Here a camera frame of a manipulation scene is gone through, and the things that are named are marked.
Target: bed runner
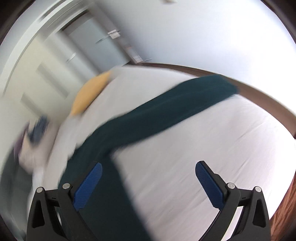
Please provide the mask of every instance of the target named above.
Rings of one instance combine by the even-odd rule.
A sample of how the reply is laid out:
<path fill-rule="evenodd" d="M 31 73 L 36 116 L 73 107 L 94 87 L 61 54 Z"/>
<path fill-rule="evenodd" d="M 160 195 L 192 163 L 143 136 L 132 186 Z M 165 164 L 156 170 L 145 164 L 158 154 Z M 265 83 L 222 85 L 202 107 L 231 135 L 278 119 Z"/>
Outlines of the bed runner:
<path fill-rule="evenodd" d="M 102 164 L 102 177 L 85 207 L 79 210 L 99 241 L 151 240 L 143 225 L 145 220 L 140 220 L 133 209 L 111 159 L 112 152 L 172 127 L 236 92 L 237 88 L 220 75 L 182 82 L 136 109 L 109 120 L 75 150 L 59 188 L 64 183 L 73 183 L 92 161 Z M 62 213 L 61 218 L 63 229 L 71 239 Z"/>

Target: metal screw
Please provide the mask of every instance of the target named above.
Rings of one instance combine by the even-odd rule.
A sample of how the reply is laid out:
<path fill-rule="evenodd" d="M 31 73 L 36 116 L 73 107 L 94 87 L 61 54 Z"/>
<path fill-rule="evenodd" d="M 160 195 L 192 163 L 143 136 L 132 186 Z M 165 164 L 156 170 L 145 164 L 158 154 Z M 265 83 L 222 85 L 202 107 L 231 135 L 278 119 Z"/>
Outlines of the metal screw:
<path fill-rule="evenodd" d="M 262 191 L 262 189 L 261 189 L 261 187 L 255 187 L 255 190 L 257 191 L 257 192 L 261 192 Z"/>
<path fill-rule="evenodd" d="M 227 187 L 230 188 L 230 189 L 234 189 L 235 188 L 235 185 L 233 183 L 228 183 L 227 184 Z"/>
<path fill-rule="evenodd" d="M 38 192 L 38 193 L 41 193 L 42 191 L 43 191 L 42 187 L 39 187 L 39 188 L 36 189 L 36 192 Z"/>
<path fill-rule="evenodd" d="M 68 189 L 71 185 L 69 183 L 64 183 L 63 184 L 63 189 Z"/>

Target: bed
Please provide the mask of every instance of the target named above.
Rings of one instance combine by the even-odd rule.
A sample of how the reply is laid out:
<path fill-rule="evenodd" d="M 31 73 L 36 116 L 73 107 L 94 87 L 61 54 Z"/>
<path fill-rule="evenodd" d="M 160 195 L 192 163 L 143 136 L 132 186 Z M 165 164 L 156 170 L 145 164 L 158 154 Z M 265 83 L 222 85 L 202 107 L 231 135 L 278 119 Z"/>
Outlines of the bed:
<path fill-rule="evenodd" d="M 68 159 L 96 128 L 196 77 L 140 66 L 115 67 L 111 73 L 112 81 L 84 114 L 68 117 L 61 125 L 44 174 L 33 178 L 33 186 L 42 182 L 46 190 L 57 188 Z M 113 158 L 135 210 L 155 240 L 198 240 L 215 218 L 218 211 L 195 177 L 194 166 L 199 160 L 239 188 L 260 186 L 270 218 L 296 170 L 293 136 L 267 111 L 241 95 L 118 149 Z M 240 211 L 223 240 L 231 236 Z"/>

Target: blue rubber pad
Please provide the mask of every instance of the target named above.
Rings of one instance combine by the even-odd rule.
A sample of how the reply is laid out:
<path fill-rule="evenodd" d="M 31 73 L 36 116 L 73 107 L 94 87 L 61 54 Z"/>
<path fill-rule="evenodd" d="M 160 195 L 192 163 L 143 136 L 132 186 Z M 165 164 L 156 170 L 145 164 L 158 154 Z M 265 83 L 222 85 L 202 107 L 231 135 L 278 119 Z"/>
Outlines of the blue rubber pad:
<path fill-rule="evenodd" d="M 84 208 L 88 199 L 90 198 L 94 188 L 98 184 L 103 173 L 101 163 L 97 163 L 94 168 L 90 171 L 83 183 L 77 189 L 74 194 L 73 206 L 78 211 L 80 208 Z"/>
<path fill-rule="evenodd" d="M 201 162 L 196 164 L 195 174 L 213 207 L 221 210 L 224 207 L 223 193 Z"/>

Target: mattress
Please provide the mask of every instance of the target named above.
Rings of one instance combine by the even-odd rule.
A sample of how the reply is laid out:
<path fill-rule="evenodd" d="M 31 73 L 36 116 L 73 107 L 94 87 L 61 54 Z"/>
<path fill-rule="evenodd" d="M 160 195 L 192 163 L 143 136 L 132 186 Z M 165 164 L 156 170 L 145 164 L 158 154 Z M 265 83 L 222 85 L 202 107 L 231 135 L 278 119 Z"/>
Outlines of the mattress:
<path fill-rule="evenodd" d="M 188 79 L 190 74 L 150 67 L 116 67 L 111 83 L 81 116 L 58 132 L 43 187 L 55 189 L 67 160 L 92 132 Z M 296 170 L 295 140 L 259 106 L 234 95 L 177 125 L 118 149 L 113 158 L 140 218 L 154 240 L 198 240 L 218 213 L 195 176 L 205 160 L 225 182 L 263 190 L 271 217 Z M 238 221 L 237 210 L 223 240 Z"/>

